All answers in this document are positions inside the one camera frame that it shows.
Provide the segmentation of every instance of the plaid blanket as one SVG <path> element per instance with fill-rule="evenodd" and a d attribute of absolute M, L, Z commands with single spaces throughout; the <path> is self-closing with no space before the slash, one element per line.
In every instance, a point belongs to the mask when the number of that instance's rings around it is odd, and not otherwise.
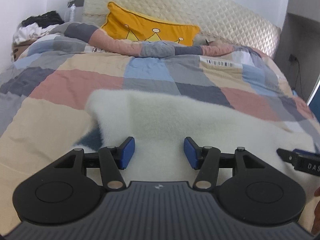
<path fill-rule="evenodd" d="M 14 188 L 86 132 L 92 120 L 84 106 L 97 89 L 187 96 L 307 133 L 320 144 L 316 118 L 259 51 L 115 41 L 94 25 L 66 23 L 0 75 L 1 234 L 19 221 L 11 202 Z"/>

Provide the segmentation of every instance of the yellow pillow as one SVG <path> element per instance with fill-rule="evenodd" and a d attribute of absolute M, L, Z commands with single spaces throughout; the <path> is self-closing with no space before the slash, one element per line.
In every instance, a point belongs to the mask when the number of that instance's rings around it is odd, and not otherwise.
<path fill-rule="evenodd" d="M 172 23 L 121 8 L 109 2 L 110 13 L 101 26 L 114 39 L 131 41 L 174 41 L 191 46 L 200 31 L 196 25 Z"/>

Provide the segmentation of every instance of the silver screw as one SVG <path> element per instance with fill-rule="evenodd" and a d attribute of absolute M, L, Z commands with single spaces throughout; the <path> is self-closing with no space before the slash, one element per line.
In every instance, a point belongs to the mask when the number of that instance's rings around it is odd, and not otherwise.
<path fill-rule="evenodd" d="M 108 182 L 107 186 L 111 189 L 119 189 L 123 187 L 123 183 L 119 180 L 112 180 Z"/>
<path fill-rule="evenodd" d="M 196 187 L 200 189 L 207 189 L 211 187 L 211 183 L 206 180 L 200 180 L 196 183 Z"/>

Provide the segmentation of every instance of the cream tufted headboard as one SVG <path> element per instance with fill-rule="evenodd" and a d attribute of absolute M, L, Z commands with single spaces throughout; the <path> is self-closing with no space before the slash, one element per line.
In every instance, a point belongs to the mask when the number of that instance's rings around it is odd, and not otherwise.
<path fill-rule="evenodd" d="M 205 36 L 254 47 L 270 57 L 280 40 L 280 28 L 231 0 L 85 0 L 83 21 L 101 26 L 109 1 L 160 19 L 196 24 Z"/>

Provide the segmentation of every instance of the crown print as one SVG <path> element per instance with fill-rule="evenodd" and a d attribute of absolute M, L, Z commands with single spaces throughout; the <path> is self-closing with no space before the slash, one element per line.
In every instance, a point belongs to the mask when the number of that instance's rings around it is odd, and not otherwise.
<path fill-rule="evenodd" d="M 124 25 L 128 29 L 128 34 L 126 39 L 131 41 L 140 41 L 137 36 L 133 33 L 132 30 L 130 30 L 129 26 L 127 24 Z M 160 30 L 157 28 L 153 28 L 152 31 L 154 34 L 152 34 L 149 38 L 145 39 L 145 41 L 161 41 L 161 38 L 159 37 L 158 33 L 160 33 Z M 182 37 L 179 37 L 175 43 L 179 43 L 180 41 L 183 41 Z"/>

